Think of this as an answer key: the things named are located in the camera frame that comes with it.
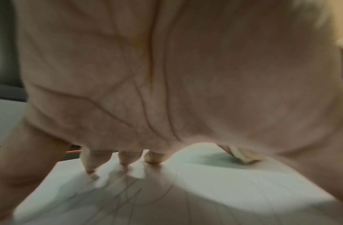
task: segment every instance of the hand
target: hand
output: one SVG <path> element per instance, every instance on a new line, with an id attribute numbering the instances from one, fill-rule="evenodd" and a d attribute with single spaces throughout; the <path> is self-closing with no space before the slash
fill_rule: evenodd
<path id="1" fill-rule="evenodd" d="M 72 143 L 87 172 L 113 149 L 130 164 L 235 145 L 342 198 L 323 179 L 343 155 L 342 58 L 325 6 L 296 2 L 16 0 L 29 100 L 0 148 L 0 218 Z"/>

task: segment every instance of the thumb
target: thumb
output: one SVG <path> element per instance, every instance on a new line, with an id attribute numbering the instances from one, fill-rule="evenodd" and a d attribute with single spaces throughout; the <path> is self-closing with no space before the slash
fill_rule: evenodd
<path id="1" fill-rule="evenodd" d="M 69 146 L 26 120 L 18 123 L 0 147 L 0 220 L 39 186 Z"/>

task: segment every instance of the white surface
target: white surface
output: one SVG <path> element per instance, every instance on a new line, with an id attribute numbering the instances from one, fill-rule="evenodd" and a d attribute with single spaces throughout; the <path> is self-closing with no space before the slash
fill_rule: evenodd
<path id="1" fill-rule="evenodd" d="M 24 102 L 0 99 L 0 142 L 23 116 Z"/>
<path id="2" fill-rule="evenodd" d="M 93 181 L 79 160 L 57 164 L 17 209 L 25 225 L 337 225 L 343 208 L 282 164 L 237 165 L 213 144 L 176 154 L 160 169 L 117 154 Z"/>

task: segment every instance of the white paper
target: white paper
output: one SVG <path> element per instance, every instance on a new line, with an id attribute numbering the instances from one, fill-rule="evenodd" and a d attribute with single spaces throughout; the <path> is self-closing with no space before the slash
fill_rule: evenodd
<path id="1" fill-rule="evenodd" d="M 343 206 L 288 167 L 238 165 L 214 144 L 129 171 L 114 154 L 98 175 L 86 175 L 78 159 L 59 162 L 11 224 L 343 225 Z"/>

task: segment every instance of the orange line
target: orange line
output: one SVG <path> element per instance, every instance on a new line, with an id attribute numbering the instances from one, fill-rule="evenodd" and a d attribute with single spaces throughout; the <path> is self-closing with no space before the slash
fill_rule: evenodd
<path id="1" fill-rule="evenodd" d="M 81 152 L 81 150 L 68 151 L 66 153 L 74 153 L 74 152 Z"/>

